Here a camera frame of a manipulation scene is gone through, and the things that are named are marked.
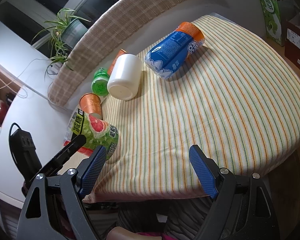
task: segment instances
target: blue textured pad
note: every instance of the blue textured pad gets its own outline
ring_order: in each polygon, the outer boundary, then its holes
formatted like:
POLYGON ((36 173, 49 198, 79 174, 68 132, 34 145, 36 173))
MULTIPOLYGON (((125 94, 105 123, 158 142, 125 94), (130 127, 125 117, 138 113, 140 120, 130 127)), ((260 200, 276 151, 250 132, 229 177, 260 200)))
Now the blue textured pad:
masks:
POLYGON ((94 160, 90 163, 89 168, 87 169, 86 173, 82 176, 81 180, 81 189, 79 191, 80 195, 88 195, 91 193, 94 184, 99 177, 99 174, 103 168, 103 165, 106 162, 106 155, 107 151, 105 147, 102 147, 98 152, 97 156, 94 160))
POLYGON ((191 146, 189 149, 189 159, 198 179, 203 187, 205 193, 211 196, 211 198, 216 198, 218 191, 216 188, 215 178, 208 169, 205 162, 200 157, 195 147, 191 146))

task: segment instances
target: hanging pot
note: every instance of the hanging pot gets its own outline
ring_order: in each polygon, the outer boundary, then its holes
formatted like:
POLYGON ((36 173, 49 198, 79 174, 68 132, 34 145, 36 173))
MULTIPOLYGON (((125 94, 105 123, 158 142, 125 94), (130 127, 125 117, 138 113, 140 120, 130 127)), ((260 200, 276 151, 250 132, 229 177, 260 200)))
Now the hanging pot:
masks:
POLYGON ((87 30, 87 27, 85 27, 78 19, 76 19, 64 30, 63 34, 61 35, 61 40, 71 49, 73 49, 82 36, 87 32, 87 30))

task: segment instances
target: pink cloth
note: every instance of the pink cloth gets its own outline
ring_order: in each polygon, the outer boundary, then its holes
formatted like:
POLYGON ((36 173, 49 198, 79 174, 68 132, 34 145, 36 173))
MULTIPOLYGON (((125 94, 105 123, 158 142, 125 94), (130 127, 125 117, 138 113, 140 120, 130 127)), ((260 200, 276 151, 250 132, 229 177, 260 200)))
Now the pink cloth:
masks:
POLYGON ((177 240, 171 236, 167 236, 163 233, 157 233, 157 232, 139 232, 137 234, 142 236, 161 236, 162 240, 177 240))

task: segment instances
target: metal bolt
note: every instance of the metal bolt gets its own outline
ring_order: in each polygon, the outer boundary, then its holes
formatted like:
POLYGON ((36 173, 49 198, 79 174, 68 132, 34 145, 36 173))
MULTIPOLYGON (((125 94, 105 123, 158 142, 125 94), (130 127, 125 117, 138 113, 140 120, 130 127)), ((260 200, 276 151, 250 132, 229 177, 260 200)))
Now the metal bolt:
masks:
POLYGON ((67 171, 67 173, 68 173, 69 175, 75 174, 75 169, 69 169, 69 170, 67 171))
POLYGON ((254 177, 255 179, 260 179, 260 175, 258 173, 253 173, 252 177, 254 177))
POLYGON ((35 176, 36 179, 42 179, 43 178, 43 173, 39 173, 37 176, 35 176))
POLYGON ((221 169, 220 169, 220 172, 221 172, 222 174, 228 174, 228 173, 229 173, 229 170, 226 169, 226 168, 221 168, 221 169))

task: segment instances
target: white cup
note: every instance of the white cup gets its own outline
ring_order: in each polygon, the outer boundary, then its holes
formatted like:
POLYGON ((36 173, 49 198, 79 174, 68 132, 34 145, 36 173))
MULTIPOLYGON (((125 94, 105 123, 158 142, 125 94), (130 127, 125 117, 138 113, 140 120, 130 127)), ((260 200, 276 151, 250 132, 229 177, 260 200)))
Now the white cup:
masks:
POLYGON ((111 96, 119 100, 129 100, 138 93, 143 63, 140 58, 132 54, 118 57, 107 89, 111 96))

